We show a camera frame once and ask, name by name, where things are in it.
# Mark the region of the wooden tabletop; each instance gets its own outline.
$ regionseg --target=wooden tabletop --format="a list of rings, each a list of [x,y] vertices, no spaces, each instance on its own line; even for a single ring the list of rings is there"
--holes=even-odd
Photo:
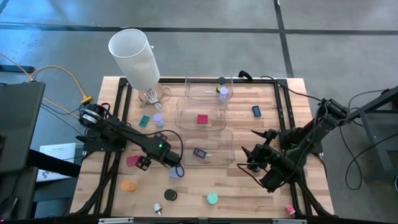
[[[304,81],[301,78],[287,79],[289,88],[299,93],[306,93]],[[118,89],[119,77],[104,77],[98,103],[109,103],[112,107],[115,102]],[[185,96],[184,83],[168,83],[171,87],[171,98],[163,102],[165,129],[171,129],[178,133],[182,130],[175,125],[175,111],[178,99]],[[121,118],[124,105],[124,91],[119,117]],[[284,114],[285,101],[283,91],[280,90]],[[308,99],[291,93],[290,99],[293,107],[296,126],[304,126],[311,119],[311,111]],[[157,111],[149,105],[140,108],[141,101],[138,91],[133,90],[127,121],[132,127],[142,133],[158,131],[153,119],[146,128],[138,126],[142,115],[150,117]],[[252,106],[259,105],[262,117],[255,118]],[[137,167],[128,167],[126,158],[128,156],[142,154],[141,149],[133,144],[128,144],[119,166],[118,181],[114,195],[112,216],[129,217],[157,217],[153,211],[153,204],[160,203],[163,207],[163,217],[235,217],[235,218],[275,218],[289,217],[284,207],[292,203],[289,185],[277,189],[274,193],[267,193],[266,189],[258,186],[247,174],[236,167],[237,163],[245,163],[241,146],[253,149],[255,144],[264,142],[264,139],[256,136],[251,129],[266,131],[269,128],[280,129],[276,110],[274,87],[268,84],[240,84],[235,83],[233,97],[228,104],[226,114],[226,129],[233,133],[233,150],[235,161],[227,167],[190,167],[184,166],[185,176],[181,179],[169,177],[169,169],[153,162],[149,169],[144,172]],[[173,134],[166,134],[168,142],[174,151],[179,152],[179,141]],[[278,139],[271,146],[279,148]],[[103,152],[92,153],[84,160],[80,176],[75,189],[71,212],[77,211],[89,199],[100,179],[101,166],[103,163]],[[261,178],[264,171],[254,174]],[[313,155],[307,159],[305,175],[309,189],[319,202],[333,213],[328,184],[325,172],[320,161]],[[135,192],[127,192],[120,189],[120,183],[129,180],[137,184]],[[298,188],[300,208],[304,211],[301,190]],[[173,189],[178,193],[176,201],[170,202],[164,199],[164,192]],[[209,193],[218,194],[218,203],[210,205],[206,201]],[[102,207],[104,209],[108,196],[108,188],[104,191]]]

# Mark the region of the pink block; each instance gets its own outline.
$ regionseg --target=pink block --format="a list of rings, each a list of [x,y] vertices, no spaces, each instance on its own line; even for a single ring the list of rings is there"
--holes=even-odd
[[[293,215],[296,212],[291,204],[286,205],[285,211],[289,215]]]
[[[135,166],[138,162],[139,156],[129,156],[127,157],[127,166],[132,167]]]
[[[207,124],[208,117],[206,114],[198,114],[198,124]]]

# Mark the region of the white cylinder container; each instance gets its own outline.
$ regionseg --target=white cylinder container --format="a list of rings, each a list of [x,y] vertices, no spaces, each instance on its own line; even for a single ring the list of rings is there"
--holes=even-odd
[[[159,69],[142,31],[122,30],[111,38],[108,48],[133,88],[147,91],[155,87],[160,78]]]

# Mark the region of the transparent container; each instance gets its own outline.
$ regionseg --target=transparent container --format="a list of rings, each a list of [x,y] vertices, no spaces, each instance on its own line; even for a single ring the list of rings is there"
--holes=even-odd
[[[217,100],[220,97],[217,89],[220,90],[221,87],[228,90],[225,99],[229,101],[234,94],[232,77],[185,78],[185,96],[188,98],[196,100]]]
[[[233,134],[230,130],[183,131],[183,164],[186,166],[225,166],[235,160]],[[195,149],[206,152],[204,157],[194,154]]]
[[[177,101],[175,125],[182,129],[216,131],[226,126],[227,104],[220,100],[194,100],[181,97]]]

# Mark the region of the concrete floor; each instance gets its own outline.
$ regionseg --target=concrete floor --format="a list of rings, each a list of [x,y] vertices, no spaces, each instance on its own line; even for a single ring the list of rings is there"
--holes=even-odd
[[[98,0],[37,0],[21,4],[22,1],[9,0],[0,13],[0,25],[278,28],[273,0],[118,0],[101,4]],[[279,2],[286,29],[398,29],[395,0]],[[0,52],[23,65],[68,68],[88,94],[97,96],[103,76],[122,75],[107,48],[114,33],[0,29]],[[190,72],[237,75],[246,70],[256,77],[287,77],[279,34],[148,32],[147,36],[155,47],[163,76],[186,76]],[[305,79],[309,95],[333,98],[346,105],[357,93],[391,88],[398,83],[398,35],[287,34],[286,38],[294,77]],[[0,63],[8,62],[0,58]],[[0,82],[19,83],[25,79],[23,75],[0,73]],[[67,74],[46,70],[38,79],[47,84],[45,96],[70,110],[78,108],[81,95]],[[376,96],[364,95],[353,106],[361,106]],[[310,101],[313,113],[315,103]],[[63,119],[83,131],[73,117]],[[354,154],[368,146],[362,128],[349,124],[343,132]],[[75,136],[72,128],[41,110],[32,148],[73,142]],[[393,179],[363,184],[353,192],[344,183],[351,158],[339,131],[332,131],[322,145],[335,213],[345,218],[398,222],[398,192]],[[371,153],[365,154],[359,164],[366,168],[372,163],[370,159]],[[357,168],[352,167],[349,183],[356,185],[358,178]],[[65,205],[64,200],[54,203]],[[57,214],[47,211],[37,216]]]

